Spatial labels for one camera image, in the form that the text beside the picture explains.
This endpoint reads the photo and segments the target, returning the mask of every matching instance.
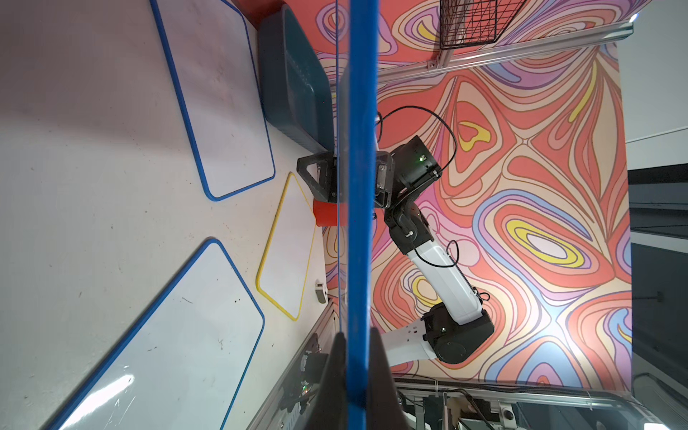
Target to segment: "yellow frame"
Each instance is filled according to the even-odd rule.
[[[315,243],[315,232],[318,230],[317,225],[313,228],[313,237],[310,240],[310,251],[308,252],[308,263],[306,264],[305,275],[303,277],[303,287],[301,289],[301,301],[299,302],[299,313],[296,315],[296,317],[292,316],[289,312],[287,312],[287,310],[284,309],[279,303],[277,303],[272,297],[270,297],[270,295],[267,292],[263,291],[260,288],[260,277],[263,274],[263,266],[265,265],[265,260],[268,257],[268,252],[270,251],[270,245],[272,243],[272,235],[275,233],[275,228],[277,227],[277,220],[279,219],[279,215],[282,211],[282,204],[284,203],[284,197],[287,195],[287,190],[289,189],[289,182],[290,182],[290,179],[292,177],[294,178],[294,181],[299,186],[299,190],[301,190],[301,194],[303,195],[303,199],[305,200],[305,203],[308,205],[308,208],[311,210],[311,213],[313,212],[313,208],[310,206],[310,203],[308,201],[308,197],[303,192],[303,188],[301,188],[301,184],[299,184],[299,180],[297,179],[296,175],[293,172],[289,172],[289,175],[287,175],[287,182],[286,182],[286,184],[284,184],[284,190],[282,190],[282,197],[280,197],[280,199],[279,199],[279,205],[277,207],[277,213],[275,214],[275,220],[272,222],[272,228],[270,229],[270,236],[268,236],[268,243],[265,246],[265,251],[263,252],[263,258],[261,258],[260,266],[258,267],[258,274],[256,275],[256,289],[258,289],[258,292],[263,297],[265,297],[273,305],[275,305],[277,307],[277,309],[284,312],[284,314],[286,316],[288,316],[290,319],[292,319],[293,321],[296,321],[301,316],[301,306],[303,305],[303,292],[305,291],[305,283],[308,280],[308,269],[310,268],[310,256],[313,253],[313,243]]]

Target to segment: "dark teal bin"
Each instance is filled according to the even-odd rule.
[[[261,22],[258,51],[270,124],[313,153],[333,151],[330,82],[289,6]]]

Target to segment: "gray wall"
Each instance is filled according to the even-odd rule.
[[[618,43],[628,168],[688,162],[688,1],[653,0]]]

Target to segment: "red object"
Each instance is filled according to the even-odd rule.
[[[313,200],[313,215],[315,215],[315,224],[320,227],[336,226],[337,203],[325,203]]]

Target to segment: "colorful patterned wall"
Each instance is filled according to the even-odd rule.
[[[497,44],[625,20],[649,0],[529,0]],[[334,3],[291,0],[334,73]],[[436,53],[438,1],[382,1],[380,66]],[[347,32],[347,16],[340,15]],[[455,162],[417,204],[439,242],[491,300],[495,334],[461,365],[407,363],[395,372],[456,379],[628,390],[631,376],[628,187],[616,46],[451,72],[379,89],[385,114],[414,104],[439,113],[460,138]],[[429,114],[385,122],[381,149],[418,134],[440,164],[453,143]],[[378,216],[372,321],[382,331],[438,302]],[[336,292],[336,229],[323,232]]]

